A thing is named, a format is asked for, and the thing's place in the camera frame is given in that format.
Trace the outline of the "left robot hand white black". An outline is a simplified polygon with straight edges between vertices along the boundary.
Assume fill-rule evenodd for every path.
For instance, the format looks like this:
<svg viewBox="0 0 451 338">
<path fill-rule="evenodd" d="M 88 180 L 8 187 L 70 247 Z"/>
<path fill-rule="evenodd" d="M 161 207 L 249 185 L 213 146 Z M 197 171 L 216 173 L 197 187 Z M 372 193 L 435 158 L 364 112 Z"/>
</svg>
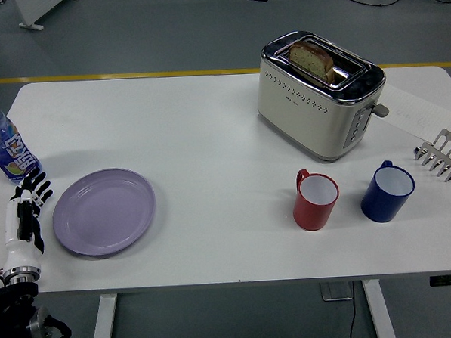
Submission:
<svg viewBox="0 0 451 338">
<path fill-rule="evenodd" d="M 45 201 L 53 194 L 46 173 L 32 170 L 16 186 L 8 201 L 5 223 L 5 246 L 8 257 L 4 270 L 37 268 L 45 251 L 40 229 L 40 213 Z"/>
</svg>

